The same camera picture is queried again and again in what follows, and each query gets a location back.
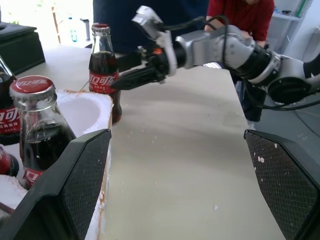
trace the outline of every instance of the dark blue shirt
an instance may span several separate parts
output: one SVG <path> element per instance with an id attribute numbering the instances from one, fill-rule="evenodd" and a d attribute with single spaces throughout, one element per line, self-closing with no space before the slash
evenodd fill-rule
<path id="1" fill-rule="evenodd" d="M 206 16 L 209 0 L 93 0 L 95 23 L 111 27 L 113 49 L 117 53 L 131 53 L 137 46 L 150 44 L 141 30 L 131 21 L 141 6 L 151 7 L 165 25 L 176 25 L 199 16 Z M 172 38 L 197 30 L 189 27 L 172 31 Z"/>

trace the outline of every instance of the cola bottle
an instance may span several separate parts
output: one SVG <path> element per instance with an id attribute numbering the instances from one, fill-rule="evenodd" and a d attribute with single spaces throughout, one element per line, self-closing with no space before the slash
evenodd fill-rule
<path id="1" fill-rule="evenodd" d="M 0 146 L 0 175 L 16 177 L 18 172 L 18 160 Z"/>
<path id="2" fill-rule="evenodd" d="M 20 113 L 20 157 L 30 188 L 76 136 L 58 108 L 55 86 L 49 78 L 19 78 L 10 86 L 10 95 Z"/>
<path id="3" fill-rule="evenodd" d="M 20 119 L 10 97 L 10 84 L 17 80 L 0 56 L 0 144 L 17 144 L 20 139 Z"/>
<path id="4" fill-rule="evenodd" d="M 122 116 L 121 91 L 110 87 L 110 84 L 119 78 L 117 60 L 111 43 L 110 27 L 107 24 L 94 23 L 91 29 L 93 31 L 93 47 L 89 62 L 89 90 L 108 94 L 112 98 L 112 124 L 116 124 Z"/>

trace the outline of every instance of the floor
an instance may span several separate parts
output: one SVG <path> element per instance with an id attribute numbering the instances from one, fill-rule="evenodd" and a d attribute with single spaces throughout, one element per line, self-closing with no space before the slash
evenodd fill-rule
<path id="1" fill-rule="evenodd" d="M 310 96 L 295 106 L 318 100 L 320 100 L 320 96 Z M 274 104 L 270 99 L 267 99 L 265 103 L 270 106 Z M 254 126 L 258 131 L 295 141 L 320 163 L 320 105 L 297 111 L 263 110 L 261 121 L 255 123 Z"/>

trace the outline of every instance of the person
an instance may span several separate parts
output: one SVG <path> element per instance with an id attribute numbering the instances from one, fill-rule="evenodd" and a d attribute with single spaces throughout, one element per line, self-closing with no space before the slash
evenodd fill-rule
<path id="1" fill-rule="evenodd" d="M 230 25 L 238 27 L 245 38 L 253 38 L 261 47 L 265 47 L 269 24 L 274 12 L 274 0 L 210 0 L 207 10 L 206 19 L 218 15 L 225 15 Z M 215 19 L 210 22 L 216 29 L 224 26 L 224 21 Z M 206 31 L 213 29 L 206 25 Z M 236 84 L 242 79 L 231 72 L 232 81 Z M 250 94 L 261 104 L 266 99 L 266 93 L 259 89 L 253 88 Z M 249 121 L 259 122 L 261 119 L 262 109 L 256 107 L 248 98 L 245 92 L 241 105 L 245 117 Z"/>
<path id="2" fill-rule="evenodd" d="M 138 46 L 154 43 L 131 21 L 141 5 L 152 8 L 165 25 L 176 25 L 205 16 L 208 2 L 209 0 L 93 0 L 93 21 L 109 24 L 113 50 L 129 54 L 136 51 Z M 199 27 L 172 31 L 172 39 L 198 30 Z"/>

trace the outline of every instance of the table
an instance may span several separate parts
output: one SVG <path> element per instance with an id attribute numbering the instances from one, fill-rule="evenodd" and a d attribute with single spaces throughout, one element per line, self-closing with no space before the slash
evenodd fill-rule
<path id="1" fill-rule="evenodd" d="M 90 49 L 45 50 L 30 74 L 57 89 L 88 81 Z M 228 71 L 179 69 L 123 91 L 112 128 L 106 240 L 284 240 L 257 183 Z"/>

